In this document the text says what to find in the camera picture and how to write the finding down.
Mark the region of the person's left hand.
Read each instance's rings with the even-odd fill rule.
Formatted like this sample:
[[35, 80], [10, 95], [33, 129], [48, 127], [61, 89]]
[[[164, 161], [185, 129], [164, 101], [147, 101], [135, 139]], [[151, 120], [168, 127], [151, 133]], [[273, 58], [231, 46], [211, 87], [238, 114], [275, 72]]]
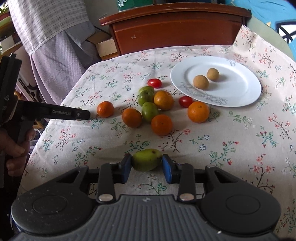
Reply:
[[10, 176], [22, 176], [27, 155], [30, 150], [31, 140], [35, 137], [35, 130], [31, 128], [26, 133], [26, 139], [20, 144], [16, 144], [7, 134], [1, 129], [1, 151], [11, 156], [7, 161], [6, 167]]

